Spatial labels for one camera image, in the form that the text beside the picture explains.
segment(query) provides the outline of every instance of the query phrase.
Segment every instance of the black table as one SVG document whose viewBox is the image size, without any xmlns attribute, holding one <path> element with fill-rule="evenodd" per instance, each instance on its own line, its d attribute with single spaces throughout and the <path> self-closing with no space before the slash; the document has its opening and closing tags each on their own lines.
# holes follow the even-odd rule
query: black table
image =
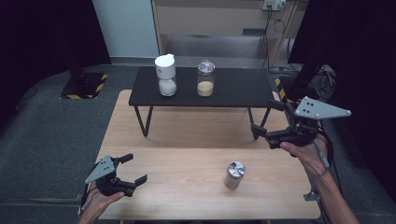
<svg viewBox="0 0 396 224">
<path fill-rule="evenodd" d="M 129 105 L 134 107 L 143 135 L 149 134 L 154 106 L 246 107 L 251 123 L 251 107 L 267 108 L 262 119 L 262 126 L 264 125 L 270 112 L 268 101 L 274 99 L 274 95 L 263 69 L 216 68 L 215 87 L 213 94 L 208 97 L 198 95 L 196 67 L 177 67 L 176 76 L 175 95 L 162 96 L 155 67 L 139 68 Z M 146 127 L 141 119 L 139 106 L 149 106 Z"/>
</svg>

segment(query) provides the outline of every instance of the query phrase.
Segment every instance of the wall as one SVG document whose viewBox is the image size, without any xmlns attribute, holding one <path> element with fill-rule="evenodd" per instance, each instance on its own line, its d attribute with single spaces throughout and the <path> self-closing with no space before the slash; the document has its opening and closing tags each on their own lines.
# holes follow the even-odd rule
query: wall
<svg viewBox="0 0 396 224">
<path fill-rule="evenodd" d="M 92 1 L 110 57 L 159 56 L 151 1 Z"/>
</svg>

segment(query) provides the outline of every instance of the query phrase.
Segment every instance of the silver lid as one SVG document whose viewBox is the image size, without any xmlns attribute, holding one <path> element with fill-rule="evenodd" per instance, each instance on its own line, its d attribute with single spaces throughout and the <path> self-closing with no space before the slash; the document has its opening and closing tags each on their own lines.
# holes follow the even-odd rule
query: silver lid
<svg viewBox="0 0 396 224">
<path fill-rule="evenodd" d="M 241 179 L 246 172 L 245 165 L 240 161 L 233 161 L 227 168 L 227 173 L 234 179 Z"/>
<path fill-rule="evenodd" d="M 200 75 L 208 76 L 212 75 L 215 70 L 215 65 L 209 60 L 202 60 L 198 64 L 198 72 Z"/>
</svg>

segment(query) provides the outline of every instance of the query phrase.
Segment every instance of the yellow black hazard tape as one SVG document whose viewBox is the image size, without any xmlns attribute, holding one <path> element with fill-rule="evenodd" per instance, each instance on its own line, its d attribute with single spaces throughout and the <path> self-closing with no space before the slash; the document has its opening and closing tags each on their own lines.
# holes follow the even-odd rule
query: yellow black hazard tape
<svg viewBox="0 0 396 224">
<path fill-rule="evenodd" d="M 294 102 L 294 101 L 288 99 L 288 97 L 286 95 L 286 92 L 285 92 L 285 89 L 283 88 L 283 85 L 280 82 L 279 78 L 275 79 L 275 84 L 276 84 L 277 90 L 279 91 L 280 100 L 283 103 L 290 103 L 290 104 L 297 103 L 297 102 Z"/>
<path fill-rule="evenodd" d="M 105 85 L 105 81 L 107 79 L 107 75 L 103 75 L 96 91 L 93 94 L 85 95 L 85 94 L 67 94 L 61 95 L 61 99 L 71 99 L 71 100 L 80 100 L 80 99 L 95 99 L 99 92 L 102 90 L 103 86 Z"/>
</svg>

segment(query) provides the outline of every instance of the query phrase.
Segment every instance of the wooden table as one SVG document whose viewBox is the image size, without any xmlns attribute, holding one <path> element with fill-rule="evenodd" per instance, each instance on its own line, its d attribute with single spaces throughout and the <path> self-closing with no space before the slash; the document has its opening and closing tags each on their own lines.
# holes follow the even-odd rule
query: wooden table
<svg viewBox="0 0 396 224">
<path fill-rule="evenodd" d="M 306 202 L 308 178 L 299 161 L 281 149 L 254 140 L 245 108 L 159 107 L 152 130 L 142 135 L 128 106 L 131 91 L 120 93 L 97 160 L 106 154 L 134 159 L 120 164 L 118 177 L 133 182 L 148 175 L 132 198 L 111 204 L 101 219 L 193 220 L 317 218 L 316 202 Z M 142 116 L 147 114 L 142 108 Z M 265 109 L 253 108 L 260 123 Z M 268 131 L 287 127 L 285 115 L 272 111 Z M 223 184 L 231 161 L 247 173 L 239 188 Z"/>
</svg>

